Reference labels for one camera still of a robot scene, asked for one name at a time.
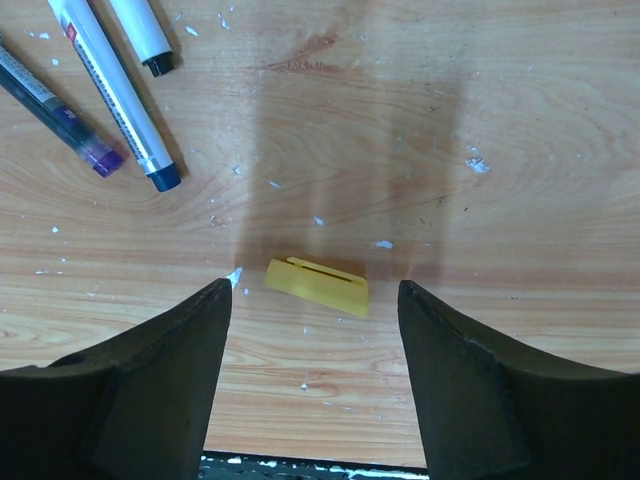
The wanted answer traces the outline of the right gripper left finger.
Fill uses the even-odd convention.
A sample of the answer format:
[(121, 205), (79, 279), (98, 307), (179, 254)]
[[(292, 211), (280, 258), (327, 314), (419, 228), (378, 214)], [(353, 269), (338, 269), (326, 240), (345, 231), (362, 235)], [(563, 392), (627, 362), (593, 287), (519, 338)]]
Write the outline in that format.
[(1, 374), (5, 479), (194, 479), (232, 310), (218, 279), (48, 366)]

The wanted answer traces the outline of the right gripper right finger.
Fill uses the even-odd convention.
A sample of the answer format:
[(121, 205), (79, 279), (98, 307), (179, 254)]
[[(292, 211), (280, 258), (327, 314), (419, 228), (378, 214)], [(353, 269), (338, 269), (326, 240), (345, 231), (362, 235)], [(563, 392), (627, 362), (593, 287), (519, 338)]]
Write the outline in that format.
[(433, 479), (635, 479), (639, 378), (531, 347), (417, 283), (398, 321)]

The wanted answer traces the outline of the yellow pen cap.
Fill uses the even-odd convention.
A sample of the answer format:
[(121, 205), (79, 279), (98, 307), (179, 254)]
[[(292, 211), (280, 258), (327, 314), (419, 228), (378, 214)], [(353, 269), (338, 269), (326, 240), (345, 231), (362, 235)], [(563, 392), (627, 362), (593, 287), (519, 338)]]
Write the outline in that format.
[(364, 277), (296, 257), (272, 259), (265, 285), (274, 290), (366, 317), (369, 286)]

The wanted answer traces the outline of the purple gel pen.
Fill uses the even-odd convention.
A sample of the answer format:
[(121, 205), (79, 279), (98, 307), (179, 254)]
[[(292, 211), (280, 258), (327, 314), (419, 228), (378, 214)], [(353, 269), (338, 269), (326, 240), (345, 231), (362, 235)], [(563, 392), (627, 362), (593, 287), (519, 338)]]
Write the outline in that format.
[(115, 149), (4, 46), (1, 86), (102, 178), (124, 164)]

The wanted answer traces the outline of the white marker blue end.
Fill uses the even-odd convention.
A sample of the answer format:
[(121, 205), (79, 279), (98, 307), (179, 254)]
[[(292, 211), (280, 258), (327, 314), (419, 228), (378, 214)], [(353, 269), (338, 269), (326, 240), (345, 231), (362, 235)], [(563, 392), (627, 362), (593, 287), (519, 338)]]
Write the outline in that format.
[(178, 167), (89, 3), (49, 0), (48, 4), (146, 177), (160, 192), (178, 186)]

